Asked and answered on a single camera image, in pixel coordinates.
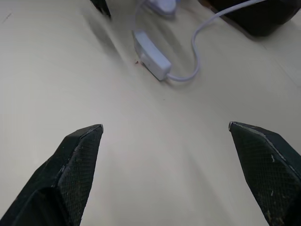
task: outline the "beige table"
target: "beige table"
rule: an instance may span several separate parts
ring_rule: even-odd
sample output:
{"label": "beige table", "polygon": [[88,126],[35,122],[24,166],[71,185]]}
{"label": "beige table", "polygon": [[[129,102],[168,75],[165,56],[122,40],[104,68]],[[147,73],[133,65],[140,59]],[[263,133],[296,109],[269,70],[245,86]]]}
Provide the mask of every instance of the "beige table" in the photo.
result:
{"label": "beige table", "polygon": [[[261,41],[218,19],[197,38],[197,78],[160,83],[135,64],[135,1],[108,4],[112,22],[88,0],[0,2],[0,214],[65,135],[103,123],[82,226],[268,225],[228,123],[273,130],[301,150],[300,16]],[[211,15],[182,0],[175,20],[144,12],[138,27],[185,76],[190,36]]]}

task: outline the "black object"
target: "black object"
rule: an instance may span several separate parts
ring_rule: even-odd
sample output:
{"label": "black object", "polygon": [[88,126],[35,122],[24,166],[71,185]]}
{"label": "black object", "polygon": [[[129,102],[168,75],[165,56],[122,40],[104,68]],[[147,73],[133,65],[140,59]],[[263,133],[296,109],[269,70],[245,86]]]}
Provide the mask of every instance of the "black object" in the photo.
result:
{"label": "black object", "polygon": [[[215,9],[222,11],[247,0],[208,1]],[[241,26],[250,35],[267,36],[289,21],[299,11],[300,7],[301,0],[267,0],[241,8],[225,16]]]}
{"label": "black object", "polygon": [[79,226],[92,187],[102,125],[65,137],[32,175],[0,226]]}
{"label": "black object", "polygon": [[270,226],[301,225],[301,156],[277,133],[230,122],[246,182]]}
{"label": "black object", "polygon": [[105,0],[91,0],[91,2],[102,14],[111,18],[111,13]]}

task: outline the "white cable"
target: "white cable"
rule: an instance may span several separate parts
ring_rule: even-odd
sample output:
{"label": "white cable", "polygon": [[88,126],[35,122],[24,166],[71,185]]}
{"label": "white cable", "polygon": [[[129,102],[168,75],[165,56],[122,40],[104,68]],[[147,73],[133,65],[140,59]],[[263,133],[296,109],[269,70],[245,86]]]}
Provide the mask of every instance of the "white cable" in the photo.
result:
{"label": "white cable", "polygon": [[265,1],[265,0],[249,0],[249,1],[246,1],[246,2],[243,2],[243,3],[240,3],[238,5],[235,5],[235,6],[232,6],[232,7],[229,7],[227,9],[224,9],[222,10],[221,12],[218,12],[216,13],[213,17],[209,18],[208,20],[206,20],[205,22],[203,22],[196,30],[195,32],[193,33],[192,35],[192,38],[191,38],[191,45],[192,45],[192,50],[193,50],[193,53],[194,53],[194,56],[197,60],[197,66],[194,70],[194,72],[189,76],[189,77],[176,77],[176,76],[173,76],[172,74],[168,73],[167,74],[167,77],[171,80],[174,80],[174,81],[189,81],[191,79],[193,79],[198,71],[200,70],[200,67],[201,67],[201,63],[200,63],[200,56],[199,56],[199,53],[198,53],[198,50],[197,50],[197,46],[196,46],[196,43],[195,43],[195,40],[196,40],[196,36],[197,34],[204,28],[206,27],[209,23],[211,23],[213,20],[215,20],[216,18],[220,17],[220,16],[223,16],[227,13],[230,13],[230,12],[233,12],[235,10],[238,10],[240,8],[244,8],[244,7],[247,7],[247,6],[250,6],[250,5],[254,5],[258,2],[262,2],[262,1]]}

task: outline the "table surface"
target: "table surface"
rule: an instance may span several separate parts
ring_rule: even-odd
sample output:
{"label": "table surface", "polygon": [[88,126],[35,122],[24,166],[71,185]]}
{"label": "table surface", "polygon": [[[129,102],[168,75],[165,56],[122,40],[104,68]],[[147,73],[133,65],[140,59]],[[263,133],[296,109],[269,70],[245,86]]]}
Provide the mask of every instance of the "table surface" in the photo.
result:
{"label": "table surface", "polygon": [[[135,0],[0,2],[0,215],[67,134],[102,123],[82,226],[268,225],[244,179],[230,121],[270,129],[301,151],[301,16],[251,40],[221,19],[197,37],[193,82],[136,64]],[[137,18],[188,75],[190,37],[213,13],[182,0],[175,19]]]}

